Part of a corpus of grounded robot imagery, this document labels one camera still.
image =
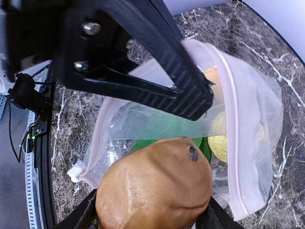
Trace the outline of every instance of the clear plastic bag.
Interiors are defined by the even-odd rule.
[[[84,166],[78,162],[69,176],[74,182],[84,180],[97,187],[102,175],[96,176],[93,168],[105,157],[108,159],[103,166],[109,167],[116,155],[106,150],[110,139],[227,135],[227,180],[214,184],[214,194],[222,206],[230,205],[234,220],[240,220],[261,209],[268,198],[271,153],[283,123],[281,89],[273,79],[210,44],[196,40],[183,44],[206,77],[215,83],[212,86],[215,99],[207,114],[192,122],[140,104],[106,98],[96,123],[88,163]],[[173,85],[155,60],[130,74],[163,86]],[[218,121],[216,117],[221,114],[224,117]]]

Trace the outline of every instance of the green object inside bag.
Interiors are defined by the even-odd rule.
[[[208,138],[207,137],[200,137],[200,138],[194,138],[192,139],[195,142],[195,145],[203,152],[206,159],[211,162],[212,158],[212,151],[208,144]],[[150,144],[156,142],[158,140],[138,140],[135,146],[131,149],[131,151],[142,149],[144,147],[149,146]]]

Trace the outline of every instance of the dark marble surface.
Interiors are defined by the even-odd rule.
[[[265,208],[240,221],[246,229],[305,228],[305,67],[285,42],[242,3],[196,9],[175,20],[185,37],[209,42],[275,78],[284,103],[283,132],[273,153],[274,178]],[[130,42],[130,58],[138,63],[150,56]],[[53,187],[59,220],[90,191],[73,184],[67,170],[82,159],[90,144],[102,96],[57,86],[53,115]]]

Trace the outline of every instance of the white wall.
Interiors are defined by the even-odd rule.
[[[172,15],[184,13],[199,7],[212,6],[231,0],[163,0]]]
[[[305,62],[305,0],[244,0],[269,22]]]

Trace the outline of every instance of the bolt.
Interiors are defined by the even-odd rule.
[[[96,22],[86,22],[82,25],[82,29],[85,34],[94,36],[101,30],[101,26]]]
[[[84,72],[89,68],[88,61],[76,61],[74,62],[74,68],[78,72]]]

